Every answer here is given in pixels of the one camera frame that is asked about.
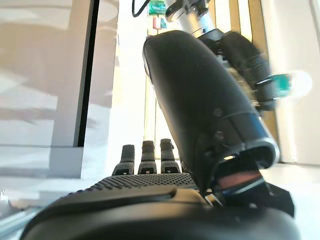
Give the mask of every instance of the silver metal cylinder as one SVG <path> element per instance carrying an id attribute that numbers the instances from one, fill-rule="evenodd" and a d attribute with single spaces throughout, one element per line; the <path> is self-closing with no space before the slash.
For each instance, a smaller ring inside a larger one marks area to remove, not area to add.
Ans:
<path id="1" fill-rule="evenodd" d="M 175 2 L 175 0 L 164 1 L 167 7 L 170 7 Z M 198 17 L 198 14 L 192 9 L 190 9 L 188 14 L 183 12 L 177 19 L 177 22 L 182 31 L 192 34 L 196 38 L 216 28 L 209 12 L 202 17 Z"/>

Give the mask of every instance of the screw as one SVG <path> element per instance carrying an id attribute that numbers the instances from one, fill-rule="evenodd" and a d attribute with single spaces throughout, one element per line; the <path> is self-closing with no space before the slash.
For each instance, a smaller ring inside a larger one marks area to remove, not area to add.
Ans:
<path id="1" fill-rule="evenodd" d="M 215 110 L 213 110 L 213 115 L 216 117 L 221 117 L 222 116 L 222 109 L 216 108 Z"/>

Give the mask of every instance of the wooden slat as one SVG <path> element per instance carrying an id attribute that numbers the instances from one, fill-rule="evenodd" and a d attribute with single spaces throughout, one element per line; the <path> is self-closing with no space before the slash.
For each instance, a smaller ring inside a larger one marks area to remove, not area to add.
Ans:
<path id="1" fill-rule="evenodd" d="M 213 25 L 215 27 L 217 27 L 217 24 L 216 24 L 216 1 L 215 0 L 210 0 L 208 8 L 209 8 L 209 13 L 210 13 Z"/>
<path id="2" fill-rule="evenodd" d="M 252 29 L 252 42 L 268 58 L 268 46 L 265 32 L 265 22 L 261 6 L 261 0 L 249 0 L 249 11 Z M 271 132 L 273 138 L 278 142 L 278 130 L 275 111 L 264 113 L 264 123 Z"/>
<path id="3" fill-rule="evenodd" d="M 229 0 L 231 30 L 240 33 L 240 15 L 238 0 Z"/>
<path id="4" fill-rule="evenodd" d="M 250 20 L 249 0 L 237 0 L 240 18 L 241 35 L 252 42 L 252 26 Z"/>

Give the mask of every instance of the white floor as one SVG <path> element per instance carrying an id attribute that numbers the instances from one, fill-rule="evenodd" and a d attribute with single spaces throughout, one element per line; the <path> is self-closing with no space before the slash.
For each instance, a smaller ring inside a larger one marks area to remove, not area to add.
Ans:
<path id="1" fill-rule="evenodd" d="M 263 170 L 265 180 L 291 192 L 295 204 L 295 221 L 303 240 L 317 240 L 320 226 L 320 168 L 277 164 Z M 96 180 L 35 179 L 1 177 L 0 190 L 18 206 L 43 206 L 79 189 L 93 185 Z"/>

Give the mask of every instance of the white wall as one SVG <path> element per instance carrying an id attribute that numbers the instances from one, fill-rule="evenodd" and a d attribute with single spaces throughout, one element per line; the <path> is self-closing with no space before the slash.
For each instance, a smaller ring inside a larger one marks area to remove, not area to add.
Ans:
<path id="1" fill-rule="evenodd" d="M 273 72 L 303 71 L 312 89 L 301 99 L 281 100 L 276 110 L 282 160 L 320 164 L 320 49 L 309 0 L 262 0 Z"/>
<path id="2" fill-rule="evenodd" d="M 135 1 L 135 12 L 144 0 Z M 121 159 L 122 146 L 135 146 L 135 172 L 138 172 L 144 140 L 146 72 L 142 57 L 147 37 L 146 10 L 136 18 L 131 14 L 131 1 L 119 1 L 117 55 L 114 69 L 112 109 L 105 175 L 110 176 Z"/>

